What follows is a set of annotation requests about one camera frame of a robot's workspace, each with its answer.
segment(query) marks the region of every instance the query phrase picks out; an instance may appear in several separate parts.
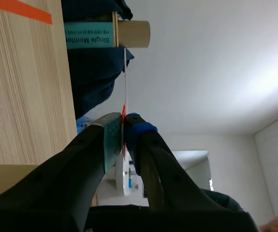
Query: orange tape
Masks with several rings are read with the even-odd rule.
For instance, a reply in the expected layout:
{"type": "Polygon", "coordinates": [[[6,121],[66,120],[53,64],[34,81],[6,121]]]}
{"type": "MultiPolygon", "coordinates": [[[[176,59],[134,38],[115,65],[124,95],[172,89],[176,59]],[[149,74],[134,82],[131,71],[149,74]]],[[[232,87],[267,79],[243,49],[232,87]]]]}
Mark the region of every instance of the orange tape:
{"type": "MultiPolygon", "coordinates": [[[[123,111],[121,112],[121,123],[124,124],[125,122],[125,118],[126,118],[126,103],[124,103],[124,106],[123,106],[123,111]]],[[[127,147],[126,147],[126,144],[124,143],[124,159],[126,157],[126,152],[127,152],[127,147]]]]}
{"type": "Polygon", "coordinates": [[[52,24],[51,14],[18,0],[0,0],[0,9],[44,23],[52,24]]]}

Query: green gripper pad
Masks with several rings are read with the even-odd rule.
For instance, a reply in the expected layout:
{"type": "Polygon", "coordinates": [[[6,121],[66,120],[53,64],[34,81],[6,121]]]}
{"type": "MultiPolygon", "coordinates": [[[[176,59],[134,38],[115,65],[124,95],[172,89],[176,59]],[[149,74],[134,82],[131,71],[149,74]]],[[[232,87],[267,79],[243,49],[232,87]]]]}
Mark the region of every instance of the green gripper pad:
{"type": "Polygon", "coordinates": [[[116,162],[122,148],[121,113],[106,114],[90,123],[104,128],[104,170],[105,173],[116,162]]]}

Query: navy cloth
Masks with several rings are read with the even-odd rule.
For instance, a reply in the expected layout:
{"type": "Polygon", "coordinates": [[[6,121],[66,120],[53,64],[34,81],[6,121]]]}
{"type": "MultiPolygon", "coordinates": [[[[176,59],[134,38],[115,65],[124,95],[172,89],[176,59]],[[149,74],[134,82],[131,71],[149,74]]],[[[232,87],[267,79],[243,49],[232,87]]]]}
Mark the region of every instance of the navy cloth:
{"type": "MultiPolygon", "coordinates": [[[[63,21],[118,12],[123,19],[132,13],[124,0],[61,0],[63,21]]],[[[107,100],[115,79],[124,70],[124,48],[68,49],[75,118],[107,100]]],[[[127,64],[133,55],[127,50],[127,64]]]]}

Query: white ceiling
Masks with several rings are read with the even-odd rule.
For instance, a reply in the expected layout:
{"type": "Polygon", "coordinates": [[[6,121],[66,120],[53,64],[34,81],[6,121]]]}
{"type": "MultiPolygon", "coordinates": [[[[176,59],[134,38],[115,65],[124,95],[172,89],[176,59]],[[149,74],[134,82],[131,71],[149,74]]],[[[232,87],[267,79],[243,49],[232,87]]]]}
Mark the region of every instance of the white ceiling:
{"type": "MultiPolygon", "coordinates": [[[[126,0],[148,20],[128,111],[162,134],[254,133],[278,119],[278,0],[126,0]]],[[[96,108],[121,111],[124,81],[96,108]]]]}
{"type": "Polygon", "coordinates": [[[191,168],[198,163],[207,159],[208,152],[206,150],[200,151],[172,151],[178,163],[183,169],[191,168]]]}

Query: wooden surface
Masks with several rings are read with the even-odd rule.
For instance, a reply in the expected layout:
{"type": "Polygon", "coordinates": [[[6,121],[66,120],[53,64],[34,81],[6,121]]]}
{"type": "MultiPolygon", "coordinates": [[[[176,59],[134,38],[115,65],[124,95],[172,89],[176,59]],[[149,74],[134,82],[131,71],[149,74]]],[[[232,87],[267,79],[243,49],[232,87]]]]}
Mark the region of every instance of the wooden surface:
{"type": "Polygon", "coordinates": [[[14,186],[37,165],[0,165],[0,194],[14,186]]]}
{"type": "Polygon", "coordinates": [[[0,10],[0,164],[41,164],[76,136],[60,0],[23,0],[53,25],[0,10]]]}

